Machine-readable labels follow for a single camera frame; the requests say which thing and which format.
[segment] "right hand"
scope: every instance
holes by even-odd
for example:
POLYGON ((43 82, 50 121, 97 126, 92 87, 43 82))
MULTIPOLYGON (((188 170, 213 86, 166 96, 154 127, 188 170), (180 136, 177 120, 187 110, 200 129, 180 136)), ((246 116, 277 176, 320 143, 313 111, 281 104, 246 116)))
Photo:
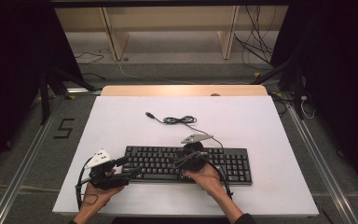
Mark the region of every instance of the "right hand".
POLYGON ((190 176, 196 183, 205 189, 209 195, 215 197, 219 193, 225 193, 220 185, 219 174, 210 164, 205 164, 198 172, 191 172, 188 170, 182 171, 183 176, 190 176))

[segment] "wire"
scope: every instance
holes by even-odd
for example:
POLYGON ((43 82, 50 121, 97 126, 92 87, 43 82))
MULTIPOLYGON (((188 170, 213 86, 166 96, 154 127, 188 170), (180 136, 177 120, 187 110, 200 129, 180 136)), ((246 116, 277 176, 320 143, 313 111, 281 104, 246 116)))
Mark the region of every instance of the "wire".
MULTIPOLYGON (((201 130, 198 130, 198 129, 195 129, 193 127, 191 127, 190 125, 188 124, 191 124, 191 123, 195 123, 197 122, 197 119, 192 117, 192 116, 184 116, 182 117, 181 119, 176 119, 176 118, 165 118, 163 121, 157 119, 156 117, 154 117, 154 115, 150 114, 149 112, 146 112, 146 115, 151 118, 151 119, 155 119, 157 120, 158 122, 160 123, 163 123, 163 124, 168 124, 168 125, 173 125, 173 124, 184 124, 185 126, 187 126, 188 128, 194 130, 194 131, 197 131, 197 132, 200 132, 200 133, 204 133, 206 135, 210 135, 206 132, 203 132, 201 130)), ((223 148, 223 144, 219 141, 217 141, 217 139, 215 139, 214 137, 212 137, 212 139, 217 142, 221 148, 223 148)))
POLYGON ((234 193, 231 192, 231 190, 229 189, 229 184, 227 181, 227 176, 226 173, 225 175, 222 175, 222 173, 220 172, 219 169, 217 169, 217 167, 215 165, 213 165, 213 163, 211 163, 210 161, 207 161, 209 165, 212 166, 212 168, 219 174, 219 176, 223 179, 223 184, 225 185, 226 188, 226 194, 228 195, 228 197, 232 200, 232 195, 234 193))
POLYGON ((278 93, 276 92, 268 92, 268 95, 271 96, 272 100, 274 102, 278 102, 278 103, 281 103, 283 105, 283 108, 284 110, 283 111, 278 111, 278 114, 280 115, 280 118, 286 113, 287 111, 287 105, 289 105, 289 107, 291 105, 294 105, 295 102, 293 100, 286 100, 286 99, 283 99, 281 96, 278 95, 278 93))
POLYGON ((123 69, 122 69, 122 67, 121 67, 121 64, 120 64, 117 60, 115 60, 115 62, 117 63, 118 67, 120 68, 121 75, 122 75, 123 77, 137 78, 137 79, 146 80, 146 81, 156 81, 156 80, 159 80, 159 81, 168 81, 168 82, 173 82, 173 83, 185 83, 185 84, 197 85, 197 83, 189 82, 189 81, 176 81, 176 80, 170 80, 170 79, 166 79, 166 78, 147 78, 147 77, 129 76, 129 75, 124 74, 123 69))
POLYGON ((80 64, 91 64, 91 63, 95 63, 95 62, 97 62, 97 61, 99 61, 99 60, 101 60, 102 58, 103 58, 103 55, 102 54, 94 54, 94 53, 90 53, 90 52, 84 52, 84 53, 82 53, 82 54, 80 54, 80 55, 78 55, 78 56, 75 56, 75 58, 81 58, 83 55, 85 55, 85 54, 90 54, 90 55, 92 55, 92 56, 97 56, 97 57, 99 57, 99 58, 97 58, 97 59, 95 59, 95 60, 92 60, 91 62, 89 62, 89 63, 80 63, 80 64))
POLYGON ((269 47, 265 41, 264 41, 264 37, 267 35, 267 33, 271 30, 272 28, 272 24, 273 22, 275 21, 275 17, 276 17, 276 10, 277 10, 277 7, 275 6, 274 8, 274 15, 273 15, 273 18, 272 18, 272 21, 271 23, 269 24, 269 28, 268 30, 263 34, 261 35, 260 34, 260 29, 259 29, 259 26, 260 26, 260 23, 259 23, 259 16, 260 16, 260 12, 261 12, 261 7, 260 6, 257 6, 255 8, 255 11, 254 11, 254 15, 252 17, 251 15, 251 12, 249 11, 249 8, 246 7, 246 11, 248 13, 248 16, 249 16, 249 19, 251 20, 251 23, 252 23, 252 30, 251 30, 251 33, 249 34, 248 38, 246 39, 246 41, 241 41, 236 34, 234 34, 234 37, 235 39, 242 45, 242 54, 241 54, 241 59, 242 59, 242 62, 249 68, 253 68, 253 69, 257 69, 257 70, 271 70, 271 69, 265 69, 265 68, 257 68, 257 67, 253 67, 251 65, 249 65, 248 63, 245 62, 245 60, 243 59, 243 53, 245 50, 248 51, 248 61, 250 61, 249 59, 249 53, 252 53, 254 54, 254 56, 256 56, 257 58, 259 58, 260 60, 262 60, 263 62, 265 63, 268 63, 269 64, 269 60, 268 60, 268 57, 271 57, 272 56, 272 52, 271 50, 273 50, 273 48, 269 47), (258 42, 258 45, 259 47, 255 46, 255 45, 251 45, 249 44, 249 40, 251 38, 251 36, 254 38, 254 41, 257 41, 258 42), (255 53, 253 51, 253 49, 257 49, 259 51, 261 51, 263 53, 263 56, 262 57, 261 55, 255 53))
POLYGON ((309 117, 307 113, 304 111, 304 107, 303 107, 304 102, 305 100, 301 101, 301 110, 303 111, 304 116, 307 117, 307 119, 313 119, 315 117, 315 110, 313 110, 312 116, 309 117))
POLYGON ((92 159, 89 158, 86 163, 84 163, 83 167, 81 168, 81 171, 80 171, 80 175, 79 175, 79 178, 77 180, 77 185, 75 186, 75 191, 76 191, 76 199, 77 199, 77 207, 78 209, 80 210, 80 207, 81 207, 81 203, 82 203, 82 200, 81 200, 81 195, 85 195, 85 194, 81 194, 81 187, 89 182, 90 180, 88 179, 87 181, 82 181, 81 178, 83 177, 83 173, 84 173, 84 167, 86 166, 87 163, 89 163, 89 161, 92 159))

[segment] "gray floor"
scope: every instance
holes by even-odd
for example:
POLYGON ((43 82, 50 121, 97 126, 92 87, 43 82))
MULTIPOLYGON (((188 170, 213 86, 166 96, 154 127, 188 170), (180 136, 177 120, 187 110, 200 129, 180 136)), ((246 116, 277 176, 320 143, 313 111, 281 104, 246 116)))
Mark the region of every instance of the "gray floor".
MULTIPOLYGON (((267 35, 268 43, 273 47, 274 36, 267 35)), ((223 60, 217 36, 211 32, 182 32, 182 33, 136 33, 131 34, 128 46, 121 60, 121 69, 113 61, 111 52, 102 34, 68 34, 74 54, 82 52, 100 53, 104 57, 96 63, 80 64, 83 73, 94 73, 105 77, 101 79, 94 75, 85 75, 84 78, 95 86, 109 84, 214 84, 214 83, 249 83, 255 80, 255 72, 264 74, 266 70, 249 68, 242 63, 241 46, 234 43, 230 60, 223 60)), ((269 66, 260 63, 251 54, 244 53, 245 62, 252 66, 268 69, 269 66)), ((78 59, 80 63, 87 63, 95 58, 78 59)), ((276 80, 269 80, 266 88, 276 91, 276 80)), ((76 87, 67 83, 68 88, 76 87)), ((58 196, 62 181, 76 152, 92 109, 96 95, 71 94, 74 99, 65 98, 57 109, 45 140, 43 141, 29 170, 14 203, 11 205, 4 223, 66 223, 71 218, 53 214, 52 206, 58 196), (65 139, 55 139, 66 132, 59 131, 63 119, 65 125, 73 128, 70 136, 65 139)), ((58 99, 51 99, 53 105, 58 99)), ((277 103, 277 111, 283 107, 277 103)), ((309 105, 306 110, 312 111, 309 105)), ((21 166, 34 137, 40 128, 41 103, 35 99, 22 125, 11 139, 12 149, 0 156, 0 199, 10 184, 12 177, 21 166)), ((338 150, 331 133, 326 128, 322 118, 315 116, 305 119, 318 148, 321 150, 338 185, 348 198, 351 208, 358 217, 358 177, 351 165, 344 158, 337 155, 338 150)), ((296 127, 294 120, 287 111, 282 116, 282 124, 295 152, 298 164, 310 188, 310 192, 322 209, 330 216, 334 223, 344 223, 332 197, 319 174, 306 144, 296 127)), ((94 218, 91 223, 110 223, 111 217, 94 218)), ((291 217, 256 217, 257 223, 329 223, 324 214, 313 218, 291 217)))

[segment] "small electronic device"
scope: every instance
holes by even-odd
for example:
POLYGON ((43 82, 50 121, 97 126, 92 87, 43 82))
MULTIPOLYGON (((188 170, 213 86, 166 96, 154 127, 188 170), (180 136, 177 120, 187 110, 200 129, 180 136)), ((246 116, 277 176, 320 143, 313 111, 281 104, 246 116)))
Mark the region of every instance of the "small electronic device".
POLYGON ((82 167, 77 185, 75 186, 78 208, 80 209, 81 206, 81 187, 87 182, 90 182, 96 189, 113 189, 129 185, 130 180, 140 174, 141 167, 134 167, 123 174, 115 174, 113 172, 114 167, 122 166, 128 161, 129 157, 112 160, 104 149, 101 149, 92 158, 88 159, 84 167, 82 167), (85 169, 90 169, 89 178, 81 180, 85 169))

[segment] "sleeve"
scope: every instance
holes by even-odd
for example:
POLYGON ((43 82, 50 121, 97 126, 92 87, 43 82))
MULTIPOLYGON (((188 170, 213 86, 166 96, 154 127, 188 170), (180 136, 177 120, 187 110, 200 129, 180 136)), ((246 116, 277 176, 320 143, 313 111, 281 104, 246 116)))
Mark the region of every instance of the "sleeve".
POLYGON ((235 221, 235 224, 255 224, 255 220, 249 213, 243 214, 235 221))

